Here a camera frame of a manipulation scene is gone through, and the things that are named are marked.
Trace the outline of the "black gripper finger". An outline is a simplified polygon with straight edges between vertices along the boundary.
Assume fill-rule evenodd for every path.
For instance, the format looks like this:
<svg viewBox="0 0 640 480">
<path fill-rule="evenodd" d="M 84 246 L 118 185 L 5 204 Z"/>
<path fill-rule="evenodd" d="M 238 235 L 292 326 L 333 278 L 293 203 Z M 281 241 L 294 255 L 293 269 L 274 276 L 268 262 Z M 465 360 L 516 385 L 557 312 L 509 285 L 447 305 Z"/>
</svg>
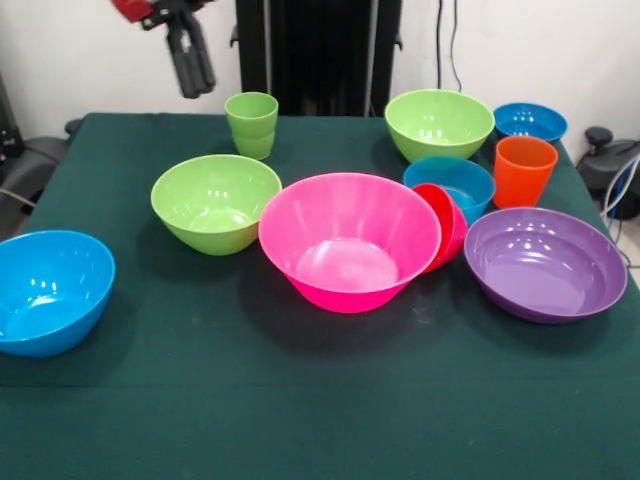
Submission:
<svg viewBox="0 0 640 480">
<path fill-rule="evenodd" d="M 182 95 L 188 99 L 198 98 L 200 92 L 191 55 L 191 42 L 179 19 L 168 21 L 166 41 Z"/>
<path fill-rule="evenodd" d="M 185 27 L 189 37 L 188 56 L 195 90 L 197 93 L 210 93 L 216 85 L 216 79 L 201 25 L 190 12 L 185 14 Z"/>
</svg>

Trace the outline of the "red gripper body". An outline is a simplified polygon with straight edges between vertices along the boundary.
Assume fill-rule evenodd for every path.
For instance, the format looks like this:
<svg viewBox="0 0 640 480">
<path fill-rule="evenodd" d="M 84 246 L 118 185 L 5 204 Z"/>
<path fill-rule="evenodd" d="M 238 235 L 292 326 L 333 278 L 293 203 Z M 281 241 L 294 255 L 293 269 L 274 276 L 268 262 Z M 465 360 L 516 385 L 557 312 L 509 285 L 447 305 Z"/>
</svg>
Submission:
<svg viewBox="0 0 640 480">
<path fill-rule="evenodd" d="M 139 23 L 144 30 L 151 30 L 182 12 L 196 12 L 211 0 L 112 0 L 111 3 L 130 23 Z"/>
</svg>

